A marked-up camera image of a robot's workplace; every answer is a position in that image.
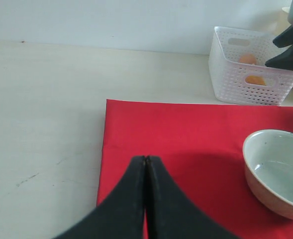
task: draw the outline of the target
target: white wall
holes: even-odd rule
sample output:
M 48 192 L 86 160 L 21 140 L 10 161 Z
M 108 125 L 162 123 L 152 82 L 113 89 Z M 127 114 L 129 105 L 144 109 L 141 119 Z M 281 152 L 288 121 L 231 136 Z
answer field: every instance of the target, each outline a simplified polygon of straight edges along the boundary
M 216 25 L 273 30 L 291 0 L 0 0 L 0 39 L 208 53 Z

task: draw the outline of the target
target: red fabric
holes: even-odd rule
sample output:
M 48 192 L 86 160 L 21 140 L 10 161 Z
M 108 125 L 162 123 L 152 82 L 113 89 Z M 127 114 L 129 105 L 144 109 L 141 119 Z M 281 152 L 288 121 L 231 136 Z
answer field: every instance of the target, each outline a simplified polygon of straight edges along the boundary
M 293 107 L 107 101 L 98 204 L 135 155 L 156 155 L 185 194 L 243 239 L 293 239 L 293 221 L 268 210 L 244 177 L 242 144 L 257 130 L 293 132 Z

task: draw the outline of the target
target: white bowl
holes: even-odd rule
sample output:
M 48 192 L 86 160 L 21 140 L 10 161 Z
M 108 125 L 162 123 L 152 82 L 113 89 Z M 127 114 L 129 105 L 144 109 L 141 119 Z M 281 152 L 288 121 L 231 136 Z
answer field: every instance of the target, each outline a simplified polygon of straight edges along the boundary
M 246 138 L 243 154 L 253 194 L 275 213 L 293 219 L 293 133 L 257 131 Z

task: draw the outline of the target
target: table surface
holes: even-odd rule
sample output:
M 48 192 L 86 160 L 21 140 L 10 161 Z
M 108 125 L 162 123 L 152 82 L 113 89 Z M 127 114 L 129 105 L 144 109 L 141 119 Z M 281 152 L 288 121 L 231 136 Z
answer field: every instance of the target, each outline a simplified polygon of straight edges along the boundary
M 208 56 L 0 41 L 0 239 L 50 239 L 95 207 L 106 99 L 224 104 Z

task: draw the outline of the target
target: orange object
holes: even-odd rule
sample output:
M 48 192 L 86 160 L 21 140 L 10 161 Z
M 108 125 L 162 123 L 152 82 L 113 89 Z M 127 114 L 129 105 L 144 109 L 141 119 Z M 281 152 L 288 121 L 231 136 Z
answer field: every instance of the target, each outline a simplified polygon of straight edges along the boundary
M 247 53 L 243 54 L 240 59 L 239 63 L 245 63 L 250 65 L 257 65 L 257 59 L 253 54 Z
M 261 76 L 248 76 L 245 80 L 248 84 L 254 84 L 254 85 L 260 85 L 260 86 L 266 86 L 266 82 L 264 78 Z

